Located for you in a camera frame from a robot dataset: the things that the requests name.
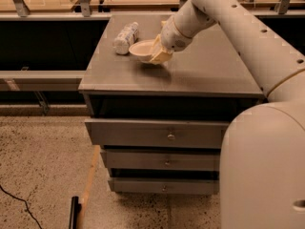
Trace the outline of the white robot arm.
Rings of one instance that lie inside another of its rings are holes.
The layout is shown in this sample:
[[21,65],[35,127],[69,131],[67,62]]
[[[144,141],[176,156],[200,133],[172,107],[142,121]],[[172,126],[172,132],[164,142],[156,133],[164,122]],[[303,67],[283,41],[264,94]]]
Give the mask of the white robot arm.
[[305,229],[304,56],[239,3],[188,0],[163,26],[152,62],[200,31],[225,32],[267,101],[238,115],[220,155],[221,229]]

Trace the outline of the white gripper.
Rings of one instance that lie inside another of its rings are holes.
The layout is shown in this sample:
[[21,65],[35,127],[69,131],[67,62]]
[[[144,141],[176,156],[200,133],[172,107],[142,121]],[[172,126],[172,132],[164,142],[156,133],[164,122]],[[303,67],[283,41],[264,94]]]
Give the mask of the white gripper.
[[152,64],[161,64],[169,61],[173,52],[184,51],[191,43],[192,39],[184,36],[175,26],[174,17],[171,16],[152,42],[150,54]]

